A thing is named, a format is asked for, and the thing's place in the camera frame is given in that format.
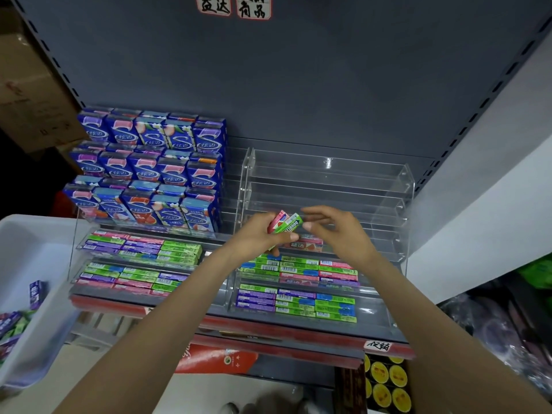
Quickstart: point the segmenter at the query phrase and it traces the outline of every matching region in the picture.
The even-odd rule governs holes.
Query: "white plastic basket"
[[[28,308],[33,281],[49,285],[48,296],[0,368],[0,386],[26,388],[42,379],[78,316],[67,281],[75,225],[74,219],[31,215],[0,221],[0,313]]]

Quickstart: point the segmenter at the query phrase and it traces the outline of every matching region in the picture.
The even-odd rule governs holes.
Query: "plastic bag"
[[[516,374],[533,383],[547,400],[552,400],[552,367],[523,347],[507,312],[496,302],[460,294],[441,305],[441,309]]]

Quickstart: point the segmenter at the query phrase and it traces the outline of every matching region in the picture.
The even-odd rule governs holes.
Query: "yellow round product packaging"
[[[382,408],[387,408],[391,405],[391,393],[385,385],[375,384],[372,396],[376,404]]]
[[[393,363],[397,363],[397,365],[400,365],[402,362],[405,361],[402,357],[392,357],[392,356],[389,356],[389,360]]]
[[[408,382],[408,376],[403,368],[399,365],[393,365],[389,368],[389,378],[395,386],[404,388]]]
[[[367,354],[364,354],[364,371],[368,372],[370,370],[370,358]]]
[[[377,383],[384,384],[389,380],[389,370],[382,362],[373,362],[370,374]]]
[[[367,380],[366,380],[366,398],[369,398],[370,395],[372,395],[372,384],[371,384],[370,381],[367,379]]]
[[[412,409],[412,400],[410,395],[403,388],[393,389],[393,405],[400,412],[410,412]]]

